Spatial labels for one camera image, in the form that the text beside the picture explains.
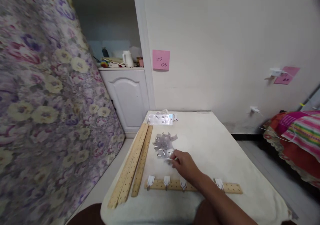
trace pegboard strip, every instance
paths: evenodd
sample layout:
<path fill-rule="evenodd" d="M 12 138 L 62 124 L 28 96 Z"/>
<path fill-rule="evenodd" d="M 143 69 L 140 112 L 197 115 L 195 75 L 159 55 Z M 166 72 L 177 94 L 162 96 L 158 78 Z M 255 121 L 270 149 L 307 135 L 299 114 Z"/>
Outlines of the pegboard strip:
<path fill-rule="evenodd" d="M 223 183 L 223 186 L 225 193 L 243 194 L 239 184 Z M 148 188 L 148 180 L 145 181 L 144 188 Z M 164 185 L 163 180 L 157 179 L 154 180 L 153 185 L 150 186 L 150 189 L 165 190 L 166 186 Z M 168 186 L 168 190 L 183 191 L 182 187 L 180 186 L 180 180 L 171 180 Z M 197 189 L 187 182 L 187 187 L 185 188 L 185 191 L 197 192 Z"/>
<path fill-rule="evenodd" d="M 144 140 L 145 140 L 146 135 L 147 135 L 148 125 L 145 124 L 141 129 L 142 129 L 141 138 L 134 145 L 135 146 L 135 151 L 134 151 L 134 154 L 133 154 L 132 162 L 129 165 L 129 171 L 128 171 L 127 177 L 126 177 L 126 179 L 124 181 L 124 185 L 122 187 L 122 190 L 121 190 L 121 193 L 120 193 L 120 197 L 118 199 L 118 204 L 125 203 L 127 201 L 127 199 L 128 199 L 128 196 L 129 196 L 129 192 L 130 192 L 131 184 L 132 184 L 132 181 L 133 181 L 134 173 L 136 171 L 136 168 L 137 168 L 137 165 L 138 165 L 138 161 L 139 161 L 139 158 L 140 158 L 141 149 L 142 149 Z"/>
<path fill-rule="evenodd" d="M 153 129 L 153 126 L 149 125 L 148 131 L 147 131 L 147 136 L 146 136 L 144 143 L 143 143 L 143 147 L 142 147 L 142 151 L 141 151 L 141 155 L 140 155 L 140 160 L 139 160 L 139 165 L 138 165 L 138 168 L 136 171 L 136 176 L 134 178 L 131 197 L 136 197 L 136 196 L 138 196 L 138 193 L 139 193 L 139 189 L 140 189 L 140 185 L 141 185 L 141 181 L 142 181 L 143 170 L 144 170 L 144 166 L 146 164 L 146 158 L 147 158 L 149 144 L 150 144 L 150 140 L 151 140 L 152 129 Z"/>
<path fill-rule="evenodd" d="M 138 134 L 137 134 L 137 137 L 135 139 L 134 142 L 136 142 L 137 140 L 139 141 L 140 138 L 141 138 L 141 134 L 142 134 L 142 127 L 144 127 L 144 124 L 143 123 L 138 131 Z M 122 187 L 124 185 L 124 181 L 127 177 L 127 174 L 128 174 L 128 171 L 129 171 L 129 165 L 131 164 L 131 161 L 132 161 L 132 157 L 133 157 L 133 153 L 135 151 L 135 146 L 133 145 L 131 150 L 130 150 L 130 154 L 128 156 L 128 159 L 126 160 L 125 162 L 125 165 L 122 169 L 122 172 L 120 174 L 120 177 L 117 181 L 117 184 L 112 192 L 112 195 L 111 195 L 111 198 L 109 200 L 109 203 L 108 203 L 108 208 L 110 209 L 115 209 L 118 205 L 118 199 L 119 199 L 119 196 L 120 196 L 120 193 L 121 193 L 121 190 L 122 190 Z"/>

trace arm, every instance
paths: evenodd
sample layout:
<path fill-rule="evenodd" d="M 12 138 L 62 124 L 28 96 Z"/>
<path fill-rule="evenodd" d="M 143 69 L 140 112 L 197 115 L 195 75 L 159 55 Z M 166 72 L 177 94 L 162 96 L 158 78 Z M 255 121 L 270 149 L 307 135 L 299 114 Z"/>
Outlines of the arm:
<path fill-rule="evenodd" d="M 211 204 L 223 225 L 256 225 L 237 204 L 225 195 L 216 184 L 203 174 L 189 153 L 175 150 L 171 155 L 172 167 L 191 183 Z"/>

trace finger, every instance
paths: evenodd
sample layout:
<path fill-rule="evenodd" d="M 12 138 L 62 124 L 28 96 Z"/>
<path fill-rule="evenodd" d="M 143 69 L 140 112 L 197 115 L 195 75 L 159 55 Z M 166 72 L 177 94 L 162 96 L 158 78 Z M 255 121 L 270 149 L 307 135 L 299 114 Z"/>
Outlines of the finger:
<path fill-rule="evenodd" d="M 174 155 L 174 153 L 172 153 L 171 156 L 170 156 L 171 159 L 175 159 L 176 157 L 177 157 L 177 156 Z"/>
<path fill-rule="evenodd" d="M 179 162 L 175 161 L 175 160 L 171 160 L 171 163 L 172 163 L 172 167 L 173 168 L 177 168 L 180 166 Z"/>
<path fill-rule="evenodd" d="M 173 151 L 172 155 L 174 155 L 177 158 L 181 158 L 181 156 L 183 155 L 183 152 L 181 152 L 180 150 L 176 149 Z"/>

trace white kettle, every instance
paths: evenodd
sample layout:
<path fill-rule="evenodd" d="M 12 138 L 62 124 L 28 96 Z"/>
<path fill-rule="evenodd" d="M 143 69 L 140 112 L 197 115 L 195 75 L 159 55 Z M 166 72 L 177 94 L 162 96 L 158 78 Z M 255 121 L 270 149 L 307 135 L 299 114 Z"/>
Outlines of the white kettle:
<path fill-rule="evenodd" d="M 123 51 L 122 58 L 126 67 L 134 67 L 132 55 L 130 51 Z"/>

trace red bedspread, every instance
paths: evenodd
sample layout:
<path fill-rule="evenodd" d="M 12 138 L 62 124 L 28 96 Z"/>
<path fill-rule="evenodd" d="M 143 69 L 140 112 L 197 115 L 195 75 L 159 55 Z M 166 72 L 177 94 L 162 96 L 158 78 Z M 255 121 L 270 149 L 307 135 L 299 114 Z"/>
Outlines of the red bedspread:
<path fill-rule="evenodd" d="M 320 188 L 320 163 L 313 155 L 292 142 L 284 141 L 287 139 L 281 136 L 285 131 L 283 129 L 283 118 L 286 115 L 301 117 L 299 114 L 293 113 L 301 112 L 279 113 L 274 116 L 264 124 L 265 129 L 270 131 L 265 131 L 263 136 L 279 152 L 279 156 L 300 174 L 302 180 Z"/>

